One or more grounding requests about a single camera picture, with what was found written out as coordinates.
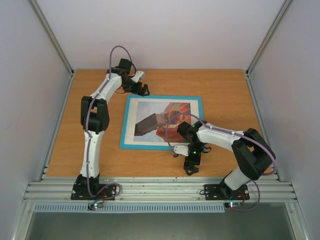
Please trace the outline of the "colourful balloon photo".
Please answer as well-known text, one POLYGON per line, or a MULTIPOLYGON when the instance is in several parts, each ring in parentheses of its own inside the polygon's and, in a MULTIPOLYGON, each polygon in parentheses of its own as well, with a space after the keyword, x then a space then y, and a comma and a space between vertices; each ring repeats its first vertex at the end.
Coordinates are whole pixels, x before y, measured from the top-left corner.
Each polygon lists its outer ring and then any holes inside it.
POLYGON ((184 143, 178 126, 191 124, 191 104, 172 101, 139 101, 133 140, 146 143, 184 143))

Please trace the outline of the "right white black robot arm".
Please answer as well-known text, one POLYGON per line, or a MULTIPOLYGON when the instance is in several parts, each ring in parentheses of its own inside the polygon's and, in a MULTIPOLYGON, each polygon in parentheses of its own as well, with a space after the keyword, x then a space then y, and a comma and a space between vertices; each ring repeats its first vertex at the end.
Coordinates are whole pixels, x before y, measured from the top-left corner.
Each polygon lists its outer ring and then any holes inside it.
POLYGON ((223 200, 234 197, 248 181, 256 181, 265 174, 276 156, 259 132, 253 128, 232 131, 200 120, 193 125, 182 122, 177 133, 187 145, 174 147, 175 155, 185 156, 183 169, 188 176, 199 171, 205 145, 211 144, 233 152, 237 167, 225 176, 217 189, 223 200))

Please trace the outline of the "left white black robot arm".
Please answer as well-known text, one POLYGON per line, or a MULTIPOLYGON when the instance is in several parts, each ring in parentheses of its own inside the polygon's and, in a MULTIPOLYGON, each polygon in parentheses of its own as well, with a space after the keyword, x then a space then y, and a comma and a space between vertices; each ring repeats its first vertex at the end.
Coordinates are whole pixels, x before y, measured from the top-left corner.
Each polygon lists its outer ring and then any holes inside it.
POLYGON ((99 182, 99 158, 102 139, 110 123, 108 103, 119 88, 125 93, 149 96, 148 85, 140 82, 144 75, 131 60, 122 58, 117 66, 107 70, 94 93, 82 97, 80 123, 84 130, 84 155, 80 174, 73 185, 73 198, 96 199, 100 195, 103 188, 99 182))

